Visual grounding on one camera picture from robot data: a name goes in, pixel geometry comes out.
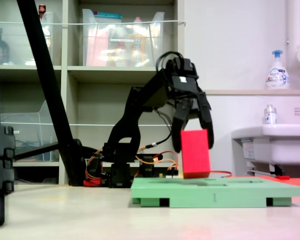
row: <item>shelf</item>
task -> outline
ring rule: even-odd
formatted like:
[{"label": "shelf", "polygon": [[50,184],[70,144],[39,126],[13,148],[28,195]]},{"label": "shelf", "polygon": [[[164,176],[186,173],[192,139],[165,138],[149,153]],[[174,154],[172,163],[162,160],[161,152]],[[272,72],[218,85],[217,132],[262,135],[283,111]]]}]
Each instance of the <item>shelf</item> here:
[{"label": "shelf", "polygon": [[[104,168],[110,168],[111,167],[111,162],[103,162],[102,166]],[[138,168],[139,167],[139,163],[138,162],[130,162],[130,167],[131,168]],[[159,162],[154,164],[155,168],[168,168],[172,165],[172,162]]]},{"label": "shelf", "polygon": [[300,95],[300,90],[277,89],[277,90],[204,90],[207,95],[237,95],[237,96],[295,96]]},{"label": "shelf", "polygon": [[69,75],[79,83],[145,84],[155,67],[68,66]]},{"label": "shelf", "polygon": [[59,167],[58,161],[18,161],[12,164],[14,167]]},{"label": "shelf", "polygon": [[[61,66],[54,66],[58,83],[61,82]],[[38,83],[39,76],[36,66],[0,65],[1,83]]]},{"label": "shelf", "polygon": [[79,0],[82,4],[99,5],[173,5],[175,0]]}]

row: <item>soap dispenser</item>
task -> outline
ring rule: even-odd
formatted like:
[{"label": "soap dispenser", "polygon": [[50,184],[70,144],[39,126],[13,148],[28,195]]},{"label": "soap dispenser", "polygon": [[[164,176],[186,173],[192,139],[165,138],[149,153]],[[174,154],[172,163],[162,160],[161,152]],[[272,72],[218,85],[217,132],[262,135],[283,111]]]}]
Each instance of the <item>soap dispenser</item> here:
[{"label": "soap dispenser", "polygon": [[274,63],[265,82],[266,89],[290,89],[290,78],[287,69],[281,62],[280,55],[283,53],[281,50],[272,52],[274,55]]}]

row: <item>black stand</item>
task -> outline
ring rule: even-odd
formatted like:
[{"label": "black stand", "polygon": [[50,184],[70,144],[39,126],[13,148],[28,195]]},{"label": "black stand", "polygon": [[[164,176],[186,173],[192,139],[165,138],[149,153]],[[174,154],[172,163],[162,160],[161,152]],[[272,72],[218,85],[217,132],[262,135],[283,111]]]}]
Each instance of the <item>black stand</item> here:
[{"label": "black stand", "polygon": [[17,0],[17,3],[58,142],[15,156],[13,129],[12,127],[0,126],[0,225],[5,221],[4,197],[14,190],[13,159],[22,159],[58,149],[68,175],[69,184],[72,186],[83,186],[86,168],[86,162],[83,158],[85,149],[79,140],[73,139],[71,134],[35,1]]}]

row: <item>green tray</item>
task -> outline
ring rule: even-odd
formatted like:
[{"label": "green tray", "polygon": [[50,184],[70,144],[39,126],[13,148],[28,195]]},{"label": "green tray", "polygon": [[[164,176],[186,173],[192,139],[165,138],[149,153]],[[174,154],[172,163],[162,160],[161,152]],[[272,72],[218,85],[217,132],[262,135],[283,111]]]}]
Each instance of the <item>green tray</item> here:
[{"label": "green tray", "polygon": [[170,208],[251,208],[291,206],[300,186],[258,177],[135,178],[133,204]]}]

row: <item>sink basin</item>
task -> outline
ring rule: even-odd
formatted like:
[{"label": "sink basin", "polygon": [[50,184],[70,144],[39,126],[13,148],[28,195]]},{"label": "sink basin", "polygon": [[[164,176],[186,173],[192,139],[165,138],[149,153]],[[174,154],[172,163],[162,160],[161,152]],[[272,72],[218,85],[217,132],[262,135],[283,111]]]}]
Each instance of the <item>sink basin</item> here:
[{"label": "sink basin", "polygon": [[251,162],[300,165],[300,124],[264,124],[232,132]]}]

